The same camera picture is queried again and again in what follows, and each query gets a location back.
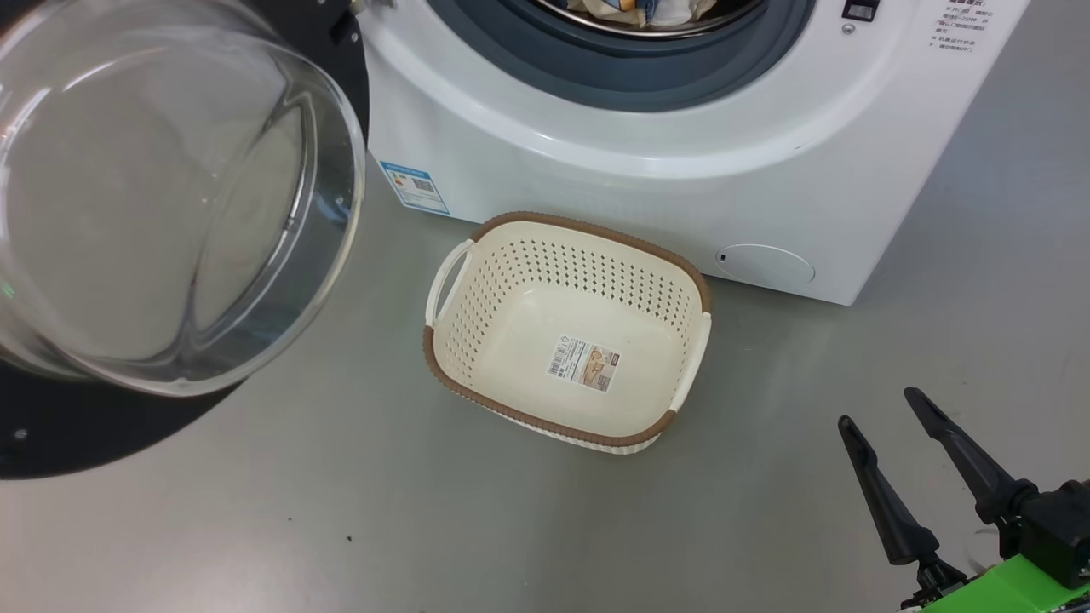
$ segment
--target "barcode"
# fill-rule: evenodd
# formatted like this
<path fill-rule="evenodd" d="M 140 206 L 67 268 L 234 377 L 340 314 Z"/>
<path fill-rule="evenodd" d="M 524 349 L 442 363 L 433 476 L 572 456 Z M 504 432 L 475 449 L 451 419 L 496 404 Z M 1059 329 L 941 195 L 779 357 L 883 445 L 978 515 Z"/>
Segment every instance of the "barcode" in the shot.
<path fill-rule="evenodd" d="M 422 191 L 425 191 L 425 192 L 432 192 L 433 194 L 435 193 L 435 188 L 432 187 L 432 182 L 431 181 L 422 181 L 420 179 L 413 179 L 412 180 L 412 184 L 416 185 L 417 190 L 422 190 Z"/>
<path fill-rule="evenodd" d="M 560 364 L 564 363 L 564 357 L 568 354 L 568 346 L 561 345 L 557 348 L 556 353 L 553 353 L 553 363 L 548 366 L 549 374 L 559 374 Z"/>

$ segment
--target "washing machine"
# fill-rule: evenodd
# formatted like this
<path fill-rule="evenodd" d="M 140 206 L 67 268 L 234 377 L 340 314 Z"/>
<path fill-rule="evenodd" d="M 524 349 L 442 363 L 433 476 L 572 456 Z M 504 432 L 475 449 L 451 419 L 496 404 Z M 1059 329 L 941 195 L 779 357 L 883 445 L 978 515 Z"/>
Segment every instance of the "washing machine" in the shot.
<path fill-rule="evenodd" d="M 549 0 L 374 0 L 368 147 L 422 212 L 565 215 L 851 304 L 1027 4 L 719 0 L 647 35 Z"/>
<path fill-rule="evenodd" d="M 1026 4 L 4 0 L 0 478 L 152 445 L 305 334 L 368 151 L 421 215 L 565 215 L 850 304 Z"/>

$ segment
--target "brown basket rim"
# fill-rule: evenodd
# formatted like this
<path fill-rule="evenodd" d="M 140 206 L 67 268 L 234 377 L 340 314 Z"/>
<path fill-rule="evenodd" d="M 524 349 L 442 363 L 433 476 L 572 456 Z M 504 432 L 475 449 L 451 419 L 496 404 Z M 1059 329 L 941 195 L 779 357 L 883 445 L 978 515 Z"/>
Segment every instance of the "brown basket rim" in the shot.
<path fill-rule="evenodd" d="M 697 285 L 697 290 L 700 293 L 701 308 L 704 313 L 711 313 L 712 311 L 712 298 L 711 291 L 707 288 L 707 283 L 704 277 L 700 274 L 700 271 L 692 265 L 688 260 L 681 257 L 680 255 L 663 249 L 656 244 L 652 244 L 647 241 L 638 239 L 635 237 L 626 235 L 623 232 L 618 232 L 616 230 L 610 230 L 609 228 L 604 228 L 602 226 L 595 226 L 594 224 L 588 224 L 585 221 L 579 221 L 576 219 L 569 219 L 567 217 L 560 217 L 557 215 L 546 215 L 544 213 L 530 213 L 530 212 L 517 212 L 507 213 L 493 217 L 488 221 L 485 221 L 476 232 L 470 237 L 473 242 L 480 242 L 485 235 L 495 230 L 496 228 L 514 221 L 531 221 L 535 224 L 544 224 L 548 226 L 558 226 L 560 228 L 567 228 L 569 230 L 576 230 L 579 232 L 584 232 L 588 235 L 596 236 L 620 244 L 638 249 L 655 257 L 659 257 L 674 264 L 675 266 L 681 268 L 692 278 L 693 283 Z M 526 425 L 544 430 L 546 432 L 552 432 L 560 436 L 567 436 L 569 438 L 574 438 L 577 441 L 583 441 L 586 443 L 592 443 L 595 445 L 603 445 L 606 447 L 629 447 L 632 445 L 639 445 L 641 443 L 646 443 L 647 441 L 658 436 L 666 430 L 674 418 L 677 416 L 677 411 L 667 409 L 661 418 L 658 418 L 655 423 L 647 426 L 642 432 L 631 434 L 629 436 L 606 436 L 603 434 L 595 434 L 593 432 L 586 432 L 584 430 L 578 430 L 576 428 L 570 428 L 567 425 L 561 425 L 559 423 L 548 421 L 538 417 L 524 413 L 516 408 L 512 408 L 502 402 L 498 402 L 470 389 L 469 387 L 462 385 L 461 383 L 455 381 L 450 375 L 448 375 L 440 366 L 438 358 L 435 356 L 435 329 L 432 326 L 424 326 L 424 359 L 427 361 L 427 366 L 435 375 L 439 383 L 450 388 L 456 394 L 468 398 L 488 410 L 495 411 L 504 417 L 513 419 L 516 421 L 522 422 Z"/>

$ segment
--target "plastic basket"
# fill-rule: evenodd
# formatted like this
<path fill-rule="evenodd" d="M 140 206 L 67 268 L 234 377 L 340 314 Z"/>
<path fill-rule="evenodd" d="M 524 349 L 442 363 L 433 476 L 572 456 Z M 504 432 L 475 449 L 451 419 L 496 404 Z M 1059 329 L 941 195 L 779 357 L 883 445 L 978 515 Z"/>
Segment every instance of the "plastic basket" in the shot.
<path fill-rule="evenodd" d="M 712 316 L 685 259 L 598 226 L 511 213 L 450 252 L 425 324 L 427 363 L 450 389 L 554 438 L 631 454 L 681 408 Z"/>

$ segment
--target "basket handle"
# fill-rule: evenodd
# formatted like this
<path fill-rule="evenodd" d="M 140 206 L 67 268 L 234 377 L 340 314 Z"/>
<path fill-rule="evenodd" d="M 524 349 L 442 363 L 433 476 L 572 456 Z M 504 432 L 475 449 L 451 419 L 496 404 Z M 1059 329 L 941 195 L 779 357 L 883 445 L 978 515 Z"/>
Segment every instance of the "basket handle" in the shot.
<path fill-rule="evenodd" d="M 448 255 L 447 259 L 443 261 L 443 265 L 439 266 L 439 271 L 435 273 L 435 279 L 432 280 L 432 291 L 427 293 L 427 306 L 424 311 L 424 325 L 429 327 L 435 327 L 435 323 L 443 318 L 443 314 L 447 312 L 447 306 L 450 305 L 450 299 L 455 297 L 458 291 L 458 286 L 462 283 L 462 277 L 465 275 L 465 271 L 470 266 L 470 259 L 473 257 L 472 253 L 469 253 L 471 247 L 474 243 L 473 239 L 467 239 L 465 242 L 456 247 Z M 447 277 L 450 276 L 450 269 L 455 267 L 455 262 L 458 259 L 465 255 L 465 262 L 462 263 L 461 271 L 458 272 L 458 278 L 455 279 L 455 285 L 450 286 L 450 291 L 447 292 L 447 299 L 443 301 L 443 306 L 438 306 L 439 292 L 443 291 L 443 286 L 447 284 Z"/>

